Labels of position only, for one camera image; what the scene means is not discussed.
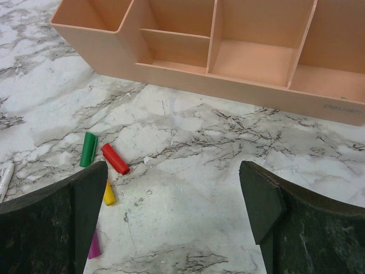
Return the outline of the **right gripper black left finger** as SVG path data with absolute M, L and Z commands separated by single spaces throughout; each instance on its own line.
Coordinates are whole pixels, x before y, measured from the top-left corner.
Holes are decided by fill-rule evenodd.
M 107 178 L 99 161 L 1 203 L 1 273 L 83 273 Z

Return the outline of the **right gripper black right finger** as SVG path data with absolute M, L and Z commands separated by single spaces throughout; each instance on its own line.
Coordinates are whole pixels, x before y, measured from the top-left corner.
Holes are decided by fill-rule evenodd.
M 267 273 L 364 273 L 364 208 L 243 161 L 240 184 Z

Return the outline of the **purple pen cap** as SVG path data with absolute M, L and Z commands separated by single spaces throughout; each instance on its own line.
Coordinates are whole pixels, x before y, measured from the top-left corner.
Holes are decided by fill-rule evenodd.
M 99 239 L 98 239 L 98 233 L 97 230 L 95 230 L 92 242 L 90 245 L 90 249 L 88 252 L 88 259 L 94 259 L 96 257 L 99 257 L 101 255 L 100 245 L 99 245 Z

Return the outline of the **white pen red ink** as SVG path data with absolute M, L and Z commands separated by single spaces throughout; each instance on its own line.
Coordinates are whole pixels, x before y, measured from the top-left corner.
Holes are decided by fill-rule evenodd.
M 10 163 L 9 166 L 5 169 L 4 173 L 2 174 L 1 187 L 0 187 L 1 191 L 0 203 L 3 202 L 5 195 L 7 193 L 10 180 L 14 173 L 14 167 L 15 167 L 14 163 Z

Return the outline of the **red pen cap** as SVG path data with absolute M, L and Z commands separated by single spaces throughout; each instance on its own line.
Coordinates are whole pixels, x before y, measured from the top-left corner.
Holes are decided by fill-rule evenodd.
M 119 156 L 119 154 L 113 149 L 113 147 L 107 143 L 102 147 L 102 153 L 108 163 L 114 168 L 114 170 L 122 175 L 126 175 L 130 172 L 130 168 L 127 163 Z

